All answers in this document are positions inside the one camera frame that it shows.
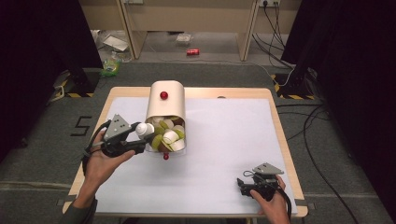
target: power strip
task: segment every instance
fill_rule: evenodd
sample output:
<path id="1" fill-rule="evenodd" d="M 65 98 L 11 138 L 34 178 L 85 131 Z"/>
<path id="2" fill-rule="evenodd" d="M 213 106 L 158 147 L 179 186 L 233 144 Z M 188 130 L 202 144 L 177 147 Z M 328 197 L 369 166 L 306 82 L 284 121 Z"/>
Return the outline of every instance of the power strip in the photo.
<path id="1" fill-rule="evenodd" d="M 276 4 L 279 7 L 280 5 L 280 0 L 260 0 L 260 7 L 264 7 L 264 1 L 267 2 L 267 7 L 276 7 Z"/>

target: black curtain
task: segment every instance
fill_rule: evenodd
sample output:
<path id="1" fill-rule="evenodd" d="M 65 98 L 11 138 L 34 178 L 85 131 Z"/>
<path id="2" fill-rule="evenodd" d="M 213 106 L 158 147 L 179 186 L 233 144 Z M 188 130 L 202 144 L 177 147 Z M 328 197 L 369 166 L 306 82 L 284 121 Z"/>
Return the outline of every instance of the black curtain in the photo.
<path id="1" fill-rule="evenodd" d="M 327 2 L 302 2 L 285 60 L 302 60 L 306 40 Z M 345 1 L 333 19 L 309 66 L 318 72 L 349 152 L 396 221 L 396 2 Z"/>
<path id="2" fill-rule="evenodd" d="M 28 135 L 62 71 L 81 76 L 102 62 L 78 0 L 6 0 L 0 15 L 1 161 Z"/>

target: yellow black tape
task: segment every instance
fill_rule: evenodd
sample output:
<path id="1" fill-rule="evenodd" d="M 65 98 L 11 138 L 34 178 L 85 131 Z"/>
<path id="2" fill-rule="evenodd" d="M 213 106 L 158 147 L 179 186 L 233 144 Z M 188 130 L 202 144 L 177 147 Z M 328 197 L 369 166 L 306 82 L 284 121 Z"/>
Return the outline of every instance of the yellow black tape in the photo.
<path id="1" fill-rule="evenodd" d="M 313 100 L 314 95 L 310 92 L 310 90 L 295 90 L 294 88 L 290 88 L 288 86 L 279 86 L 276 82 L 276 75 L 271 75 L 271 78 L 274 81 L 274 87 L 276 91 L 276 95 L 279 98 L 283 99 L 293 99 L 293 100 Z"/>
<path id="2" fill-rule="evenodd" d="M 70 78 L 70 74 L 66 76 L 64 81 L 62 82 L 61 86 L 65 87 L 67 84 L 67 81 Z M 61 96 L 60 92 L 57 92 L 56 97 Z M 72 97 L 72 98 L 80 98 L 80 97 L 93 97 L 93 92 L 65 92 L 64 96 L 66 97 Z"/>

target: finger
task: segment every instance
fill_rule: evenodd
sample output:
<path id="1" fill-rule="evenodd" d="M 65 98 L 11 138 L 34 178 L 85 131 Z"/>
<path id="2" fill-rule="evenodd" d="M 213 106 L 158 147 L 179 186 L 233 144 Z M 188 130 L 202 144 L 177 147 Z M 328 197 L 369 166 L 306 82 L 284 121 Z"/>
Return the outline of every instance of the finger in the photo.
<path id="1" fill-rule="evenodd" d="M 103 139 L 103 136 L 105 135 L 105 131 L 100 131 L 95 139 L 93 140 L 93 142 L 100 142 Z"/>
<path id="2" fill-rule="evenodd" d="M 276 178 L 277 178 L 277 182 L 279 182 L 279 186 L 280 186 L 282 189 L 285 189 L 286 184 L 285 184 L 285 182 L 283 181 L 282 177 L 280 177 L 280 175 L 277 175 Z"/>
<path id="3" fill-rule="evenodd" d="M 251 189 L 251 190 L 250 190 L 250 195 L 251 195 L 259 204 L 266 203 L 266 201 L 264 200 L 264 198 L 263 198 L 263 197 L 260 195 L 260 193 L 257 192 L 256 190 Z"/>
<path id="4" fill-rule="evenodd" d="M 268 202 L 264 200 L 264 198 L 254 189 L 250 190 L 250 195 L 259 203 L 260 210 L 258 212 L 259 215 L 264 215 L 264 209 L 268 207 Z"/>
<path id="5" fill-rule="evenodd" d="M 122 155 L 120 155 L 120 156 L 118 156 L 118 157 L 116 157 L 116 158 L 113 158 L 113 159 L 114 159 L 115 161 L 117 161 L 117 165 L 120 165 L 120 164 L 122 164 L 123 162 L 128 161 L 129 159 L 131 159 L 132 156 L 133 156 L 135 153 L 136 153 L 136 152 L 135 152 L 134 150 L 130 150 L 130 151 L 127 151 L 127 152 L 123 153 Z"/>

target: red knob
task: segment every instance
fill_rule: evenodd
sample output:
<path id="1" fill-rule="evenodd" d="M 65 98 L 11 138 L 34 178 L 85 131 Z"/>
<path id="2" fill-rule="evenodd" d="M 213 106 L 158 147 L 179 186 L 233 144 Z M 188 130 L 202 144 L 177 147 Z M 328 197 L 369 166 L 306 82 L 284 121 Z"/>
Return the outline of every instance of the red knob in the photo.
<path id="1" fill-rule="evenodd" d="M 161 96 L 161 99 L 166 100 L 166 99 L 168 99 L 168 92 L 162 91 L 160 96 Z"/>

